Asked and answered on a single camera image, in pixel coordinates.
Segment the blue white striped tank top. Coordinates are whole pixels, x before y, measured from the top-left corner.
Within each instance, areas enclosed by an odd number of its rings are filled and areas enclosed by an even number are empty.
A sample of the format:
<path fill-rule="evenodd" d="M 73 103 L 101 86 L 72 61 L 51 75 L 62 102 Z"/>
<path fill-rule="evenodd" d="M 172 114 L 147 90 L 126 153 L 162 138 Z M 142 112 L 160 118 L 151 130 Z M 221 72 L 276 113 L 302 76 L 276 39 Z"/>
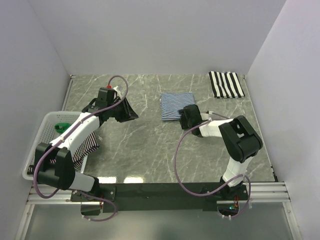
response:
<path fill-rule="evenodd" d="M 161 120 L 163 122 L 178 121 L 181 118 L 179 111 L 195 103 L 195 97 L 191 92 L 162 93 L 160 95 Z"/>

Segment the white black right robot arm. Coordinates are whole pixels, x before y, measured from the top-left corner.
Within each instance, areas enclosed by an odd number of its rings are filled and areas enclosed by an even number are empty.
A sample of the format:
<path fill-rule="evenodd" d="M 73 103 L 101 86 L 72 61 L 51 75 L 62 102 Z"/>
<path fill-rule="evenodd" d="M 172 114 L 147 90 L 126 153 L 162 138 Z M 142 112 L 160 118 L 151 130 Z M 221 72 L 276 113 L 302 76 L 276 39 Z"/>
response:
<path fill-rule="evenodd" d="M 237 194 L 246 176 L 249 163 L 263 147 L 263 141 L 249 121 L 243 116 L 225 120 L 213 120 L 210 113 L 200 113 L 196 104 L 185 106 L 178 111 L 180 126 L 186 133 L 180 138 L 174 153 L 174 173 L 178 184 L 187 193 L 196 197 L 207 197 L 220 193 L 221 197 L 230 200 Z M 199 138 L 222 138 L 229 154 L 227 168 L 220 179 L 220 186 L 206 193 L 195 193 L 187 189 L 179 178 L 177 155 L 182 140 L 188 133 Z"/>

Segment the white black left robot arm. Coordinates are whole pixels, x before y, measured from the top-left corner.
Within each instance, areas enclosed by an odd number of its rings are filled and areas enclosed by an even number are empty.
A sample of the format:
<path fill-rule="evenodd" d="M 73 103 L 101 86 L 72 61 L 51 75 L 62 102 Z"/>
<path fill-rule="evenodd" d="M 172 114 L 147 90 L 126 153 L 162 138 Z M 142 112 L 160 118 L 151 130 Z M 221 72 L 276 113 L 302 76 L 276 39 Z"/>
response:
<path fill-rule="evenodd" d="M 86 140 L 108 119 L 123 123 L 139 116 L 130 106 L 126 93 L 118 86 L 101 87 L 96 98 L 84 107 L 75 122 L 50 143 L 41 142 L 35 149 L 33 184 L 45 184 L 57 190 L 82 191 L 88 201 L 100 194 L 99 179 L 75 170 L 73 158 Z"/>

